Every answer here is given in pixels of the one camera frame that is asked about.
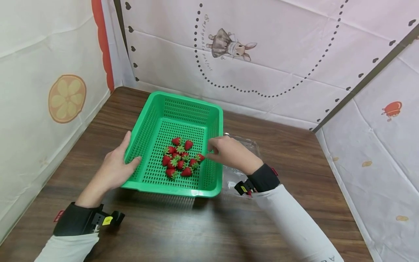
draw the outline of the green plastic basket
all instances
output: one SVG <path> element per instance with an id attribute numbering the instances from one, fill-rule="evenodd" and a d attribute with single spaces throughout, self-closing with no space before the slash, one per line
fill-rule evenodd
<path id="1" fill-rule="evenodd" d="M 222 187 L 222 165 L 205 159 L 190 177 L 169 179 L 162 166 L 164 149 L 175 137 L 190 139 L 191 156 L 207 153 L 207 142 L 223 134 L 222 109 L 184 96 L 164 92 L 150 95 L 132 130 L 125 162 L 142 156 L 123 188 L 187 197 L 215 197 Z"/>

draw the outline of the hand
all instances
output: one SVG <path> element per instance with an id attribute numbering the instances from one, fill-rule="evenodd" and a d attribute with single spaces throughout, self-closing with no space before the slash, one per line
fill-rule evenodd
<path id="1" fill-rule="evenodd" d="M 211 138 L 208 141 L 208 151 L 212 150 L 214 153 L 208 153 L 207 158 L 238 169 L 246 175 L 253 174 L 263 165 L 263 161 L 259 157 L 236 139 L 228 136 Z"/>
<path id="2" fill-rule="evenodd" d="M 128 131 L 119 147 L 107 153 L 99 170 L 77 199 L 75 203 L 77 206 L 98 207 L 109 190 L 120 187 L 132 175 L 141 162 L 141 156 L 125 164 L 124 155 L 130 138 L 131 132 Z"/>

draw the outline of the bunny illustration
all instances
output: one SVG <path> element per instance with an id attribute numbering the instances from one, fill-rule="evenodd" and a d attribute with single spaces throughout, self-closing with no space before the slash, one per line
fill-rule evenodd
<path id="1" fill-rule="evenodd" d="M 257 45 L 257 43 L 243 45 L 236 40 L 234 34 L 226 33 L 222 28 L 218 30 L 215 36 L 209 35 L 208 38 L 212 40 L 212 44 L 206 46 L 211 48 L 212 56 L 215 58 L 229 54 L 233 57 L 242 57 L 245 61 L 250 62 L 250 55 L 246 53 L 246 50 L 250 50 Z"/>

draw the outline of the red illustration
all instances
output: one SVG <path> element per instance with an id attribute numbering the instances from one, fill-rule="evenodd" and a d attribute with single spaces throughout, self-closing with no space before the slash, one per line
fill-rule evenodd
<path id="1" fill-rule="evenodd" d="M 392 117 L 398 116 L 398 114 L 400 113 L 400 109 L 401 109 L 401 102 L 395 101 L 393 103 L 388 104 L 385 108 L 383 108 L 384 112 L 382 114 L 386 114 L 388 116 L 387 122 L 390 122 Z"/>

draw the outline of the left hand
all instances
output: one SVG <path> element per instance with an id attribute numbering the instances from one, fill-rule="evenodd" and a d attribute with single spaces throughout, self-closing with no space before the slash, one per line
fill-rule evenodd
<path id="1" fill-rule="evenodd" d="M 141 162 L 141 156 L 125 164 L 124 155 L 130 139 L 131 132 L 128 131 L 119 147 L 107 153 L 99 170 L 77 199 L 77 206 L 98 207 L 109 190 L 120 187 L 132 175 Z"/>

